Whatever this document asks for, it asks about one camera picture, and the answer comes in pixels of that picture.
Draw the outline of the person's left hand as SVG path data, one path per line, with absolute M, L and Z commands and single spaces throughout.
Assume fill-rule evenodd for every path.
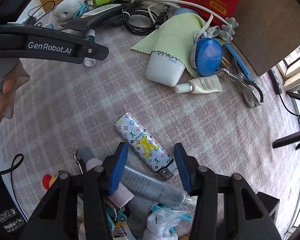
M 30 80 L 30 75 L 24 69 L 20 60 L 13 70 L 4 78 L 0 92 L 0 123 L 3 118 L 12 119 L 17 90 Z

